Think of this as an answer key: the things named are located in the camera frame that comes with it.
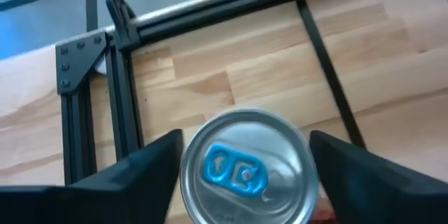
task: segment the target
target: can rim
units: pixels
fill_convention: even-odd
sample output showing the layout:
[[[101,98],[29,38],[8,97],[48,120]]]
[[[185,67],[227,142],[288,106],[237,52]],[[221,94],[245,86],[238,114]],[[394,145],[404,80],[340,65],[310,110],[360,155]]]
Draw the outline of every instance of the can rim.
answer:
[[[259,113],[264,116],[271,117],[275,120],[278,120],[280,123],[283,123],[289,129],[291,129],[297,135],[297,137],[301,140],[303,146],[305,147],[305,148],[303,148],[303,150],[302,150],[303,153],[301,153],[301,154],[305,155],[304,160],[309,160],[309,162],[307,162],[307,164],[304,166],[311,168],[311,169],[306,169],[307,176],[308,176],[307,181],[309,182],[309,187],[308,187],[307,195],[304,196],[306,198],[311,199],[309,202],[310,206],[307,207],[307,209],[304,211],[304,213],[300,214],[300,215],[303,215],[300,219],[304,220],[305,221],[304,223],[306,223],[311,218],[311,215],[313,214],[314,207],[316,205],[316,201],[317,201],[317,197],[318,197],[318,193],[319,193],[319,190],[318,190],[319,177],[317,175],[316,164],[314,163],[313,156],[311,154],[310,149],[306,148],[307,144],[306,144],[305,137],[304,137],[303,133],[301,133],[301,131],[296,126],[294,126],[292,123],[288,122],[284,118],[282,118],[274,113],[271,113],[269,111],[263,110],[262,108],[234,108],[234,109],[231,109],[228,111],[224,111],[222,113],[219,113],[218,115],[215,115],[214,117],[210,118],[209,120],[207,120],[207,122],[205,122],[196,131],[196,133],[192,136],[191,141],[189,141],[184,153],[182,154],[180,186],[181,186],[181,194],[182,194],[183,203],[185,205],[185,208],[187,209],[188,215],[192,218],[193,223],[205,223],[205,220],[203,219],[202,216],[200,216],[198,214],[193,214],[195,212],[199,212],[197,206],[195,206],[194,204],[186,204],[187,192],[186,192],[185,188],[187,187],[187,185],[186,185],[187,181],[184,179],[186,177],[186,170],[187,170],[186,169],[186,167],[187,167],[186,157],[188,157],[189,153],[194,152],[192,150],[195,148],[194,147],[194,139],[196,139],[198,135],[201,135],[203,133],[203,131],[205,129],[207,129],[208,126],[210,126],[210,124],[214,123],[219,118],[222,118],[229,114],[234,114],[234,113]],[[293,224],[299,224],[299,223],[301,223],[301,222],[298,219]]]

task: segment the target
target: can lid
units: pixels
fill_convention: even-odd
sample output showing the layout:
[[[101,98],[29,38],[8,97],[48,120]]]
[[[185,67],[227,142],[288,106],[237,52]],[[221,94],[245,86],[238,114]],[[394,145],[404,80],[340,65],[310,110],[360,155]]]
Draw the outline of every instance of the can lid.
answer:
[[[195,223],[306,223],[318,178],[293,125],[260,109],[212,118],[181,163],[181,190]]]

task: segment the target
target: light wood surface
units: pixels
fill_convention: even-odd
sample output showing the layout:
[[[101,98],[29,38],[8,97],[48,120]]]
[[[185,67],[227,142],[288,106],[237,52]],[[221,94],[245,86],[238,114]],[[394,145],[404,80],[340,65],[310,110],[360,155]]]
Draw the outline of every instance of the light wood surface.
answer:
[[[308,0],[373,153],[448,181],[446,0]],[[211,116],[260,107],[305,134],[348,136],[294,3],[134,52],[145,142],[187,144]],[[99,169],[115,160],[106,79],[91,81]],[[64,183],[55,51],[0,62],[0,184]],[[179,187],[168,223],[190,223]]]

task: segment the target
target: pull tab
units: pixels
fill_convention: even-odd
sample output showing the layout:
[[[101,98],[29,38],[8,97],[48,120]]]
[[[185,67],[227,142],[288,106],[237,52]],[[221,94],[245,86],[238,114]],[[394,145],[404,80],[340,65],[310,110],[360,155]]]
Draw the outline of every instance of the pull tab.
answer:
[[[267,187],[265,165],[256,157],[220,144],[210,147],[202,178],[241,197],[259,197]]]

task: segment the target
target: wooden table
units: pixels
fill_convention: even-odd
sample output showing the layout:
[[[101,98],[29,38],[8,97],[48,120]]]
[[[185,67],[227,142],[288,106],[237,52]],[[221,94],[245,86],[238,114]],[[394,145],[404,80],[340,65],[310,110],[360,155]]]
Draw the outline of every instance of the wooden table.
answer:
[[[447,0],[308,0],[367,148],[448,181]],[[145,142],[256,106],[349,139],[293,2],[134,53]],[[0,62],[0,184],[64,183],[55,47]],[[97,163],[115,160],[106,78],[91,80]],[[179,188],[169,223],[189,223]]]

